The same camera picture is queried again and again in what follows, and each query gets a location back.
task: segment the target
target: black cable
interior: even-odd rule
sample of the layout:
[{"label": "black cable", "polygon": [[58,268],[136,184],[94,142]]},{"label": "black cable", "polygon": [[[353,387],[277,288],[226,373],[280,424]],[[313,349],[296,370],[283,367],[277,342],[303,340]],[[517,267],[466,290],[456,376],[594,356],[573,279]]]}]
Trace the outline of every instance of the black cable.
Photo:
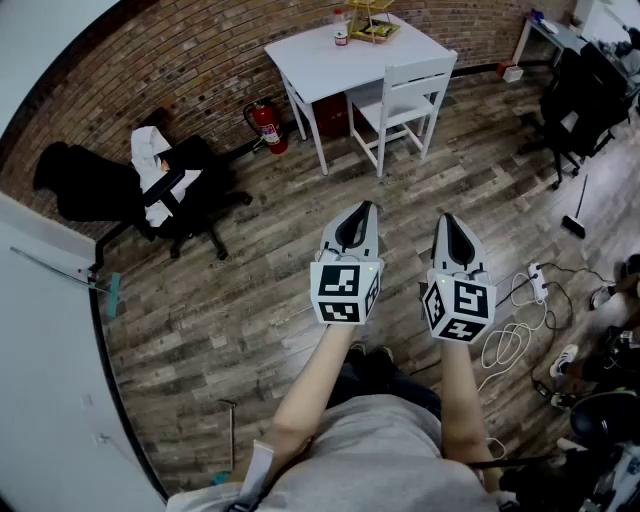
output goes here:
[{"label": "black cable", "polygon": [[566,297],[567,302],[569,303],[569,320],[567,321],[566,325],[563,325],[562,327],[557,327],[557,318],[555,318],[556,315],[555,315],[555,313],[553,313],[553,311],[551,311],[551,313],[553,313],[554,320],[556,320],[553,323],[553,327],[551,327],[549,325],[549,323],[547,322],[546,317],[544,319],[544,323],[552,331],[564,331],[564,330],[568,329],[569,327],[571,327],[573,325],[573,302],[571,302],[571,297],[569,297],[569,295],[564,290],[562,285],[560,283],[558,283],[557,281],[549,281],[548,283],[546,283],[545,288],[549,288],[549,285],[551,285],[551,284],[555,284],[558,288],[560,288],[560,291]]},{"label": "black cable", "polygon": [[511,291],[509,292],[509,294],[508,294],[504,299],[502,299],[500,302],[498,302],[498,303],[496,304],[496,308],[497,308],[498,306],[500,306],[501,304],[503,304],[507,299],[509,299],[509,297],[511,297],[511,296],[513,295],[513,293],[514,293],[516,290],[519,290],[519,289],[520,289],[520,288],[522,288],[525,284],[527,284],[529,281],[531,281],[531,279],[533,279],[533,278],[531,278],[531,277],[530,277],[530,278],[529,278],[529,279],[527,279],[526,281],[523,281],[523,282],[522,282],[522,283],[520,283],[518,286],[516,286],[513,290],[511,290]]},{"label": "black cable", "polygon": [[572,272],[574,274],[577,274],[578,272],[588,272],[589,274],[593,274],[594,276],[596,276],[598,279],[600,279],[600,281],[602,281],[605,284],[615,284],[615,281],[610,281],[609,279],[605,279],[604,277],[602,277],[600,274],[598,274],[595,270],[591,270],[589,267],[582,267],[579,269],[573,269],[573,268],[563,268],[563,267],[559,267],[558,265],[556,265],[555,263],[551,263],[550,261],[547,263],[541,263],[540,264],[540,268],[542,267],[546,267],[548,265],[551,265],[552,267],[557,268],[558,270],[560,270],[561,272]]},{"label": "black cable", "polygon": [[[565,330],[569,329],[570,327],[573,326],[573,320],[574,320],[573,302],[571,301],[571,297],[569,297],[569,295],[567,294],[565,289],[557,281],[550,281],[550,282],[546,283],[545,288],[548,288],[549,285],[552,285],[552,284],[556,285],[558,288],[560,288],[560,291],[563,293],[563,295],[567,299],[567,302],[569,303],[569,320],[567,321],[567,323],[565,325],[563,325],[561,327],[558,327],[558,318],[556,317],[555,312],[553,310],[551,310],[551,309],[547,310],[547,314],[544,317],[544,324],[551,331],[551,341],[550,341],[549,345],[547,346],[547,350],[545,350],[544,353],[541,354],[540,357],[538,357],[538,359],[535,361],[535,363],[533,363],[533,365],[531,366],[531,369],[529,370],[529,378],[531,379],[531,383],[533,384],[533,387],[536,389],[536,391],[538,391],[538,389],[540,387],[543,387],[543,388],[546,388],[546,389],[549,389],[549,388],[547,388],[544,384],[542,384],[541,381],[535,379],[533,377],[533,372],[537,369],[537,367],[540,364],[540,362],[549,354],[549,351],[551,350],[551,347],[553,346],[553,344],[556,341],[556,332],[565,331]],[[549,317],[550,316],[553,316],[553,325],[549,325]]]}]

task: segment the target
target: jeans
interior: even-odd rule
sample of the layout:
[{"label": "jeans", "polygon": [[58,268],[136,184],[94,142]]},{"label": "jeans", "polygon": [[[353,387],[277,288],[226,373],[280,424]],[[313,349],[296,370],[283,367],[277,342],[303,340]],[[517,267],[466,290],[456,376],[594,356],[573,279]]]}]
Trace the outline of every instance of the jeans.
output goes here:
[{"label": "jeans", "polygon": [[398,370],[384,351],[365,356],[359,350],[349,350],[327,409],[364,395],[395,395],[440,419],[440,397]]}]

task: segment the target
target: gray t-shirt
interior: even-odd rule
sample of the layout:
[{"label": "gray t-shirt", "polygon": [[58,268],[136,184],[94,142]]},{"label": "gray t-shirt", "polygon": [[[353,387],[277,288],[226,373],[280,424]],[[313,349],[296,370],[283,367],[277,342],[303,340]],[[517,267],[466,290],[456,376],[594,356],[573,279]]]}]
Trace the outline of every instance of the gray t-shirt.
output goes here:
[{"label": "gray t-shirt", "polygon": [[[287,471],[260,511],[394,512],[498,510],[478,476],[440,454],[440,422],[391,395],[352,398],[328,410],[305,459]],[[167,512],[221,512],[230,483],[173,496]]]}]

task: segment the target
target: black office chair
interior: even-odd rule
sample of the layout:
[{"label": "black office chair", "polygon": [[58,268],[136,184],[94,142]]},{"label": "black office chair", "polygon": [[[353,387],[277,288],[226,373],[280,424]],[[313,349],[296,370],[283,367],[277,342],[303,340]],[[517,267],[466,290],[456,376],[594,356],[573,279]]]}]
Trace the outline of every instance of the black office chair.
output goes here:
[{"label": "black office chair", "polygon": [[[633,96],[625,92],[626,87],[624,77],[592,44],[586,45],[581,55],[566,49],[559,72],[554,70],[553,81],[540,99],[544,125],[532,117],[524,119],[544,139],[525,144],[519,154],[549,147],[558,173],[553,184],[557,190],[562,182],[560,156],[573,164],[572,173],[577,176],[580,165],[571,153],[581,159],[595,156],[614,138],[610,129],[628,118]],[[563,120],[573,112],[577,120],[570,131]]]},{"label": "black office chair", "polygon": [[[202,232],[209,235],[218,258],[227,257],[207,215],[238,202],[248,205],[251,196],[246,192],[225,194],[232,185],[231,175],[198,136],[186,139],[160,157],[169,163],[170,170],[143,194],[140,177],[131,167],[63,142],[51,144],[43,151],[33,187],[34,190],[46,188],[57,195],[62,217],[80,222],[119,222],[96,243],[93,271],[103,265],[104,246],[131,225],[149,240],[156,236],[172,238],[172,258],[180,256],[180,247],[187,238]],[[185,169],[203,169],[203,172],[189,185],[182,202],[178,202],[171,190],[184,177]],[[152,228],[145,219],[144,208],[156,201],[162,201],[172,216]]]}]

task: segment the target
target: sneaker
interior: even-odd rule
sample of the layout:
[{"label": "sneaker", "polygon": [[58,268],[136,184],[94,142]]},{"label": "sneaker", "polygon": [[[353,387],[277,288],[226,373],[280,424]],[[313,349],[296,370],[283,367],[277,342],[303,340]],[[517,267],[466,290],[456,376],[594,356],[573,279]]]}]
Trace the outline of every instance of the sneaker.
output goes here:
[{"label": "sneaker", "polygon": [[391,352],[391,349],[389,347],[380,345],[379,347],[375,348],[372,354],[375,354],[376,352],[383,352],[389,358],[389,360],[393,363],[393,352]]},{"label": "sneaker", "polygon": [[603,286],[599,288],[591,296],[591,309],[598,309],[611,298],[611,287]]},{"label": "sneaker", "polygon": [[367,347],[365,347],[362,343],[354,343],[349,347],[349,350],[355,350],[356,352],[362,352],[363,356],[367,355]]},{"label": "sneaker", "polygon": [[558,375],[563,375],[567,366],[572,363],[576,356],[578,355],[578,346],[577,345],[567,345],[564,347],[562,353],[558,356],[558,358],[554,361],[549,368],[549,375],[553,378]]},{"label": "sneaker", "polygon": [[554,393],[551,397],[551,405],[561,411],[568,411],[576,403],[576,395],[562,395]]}]

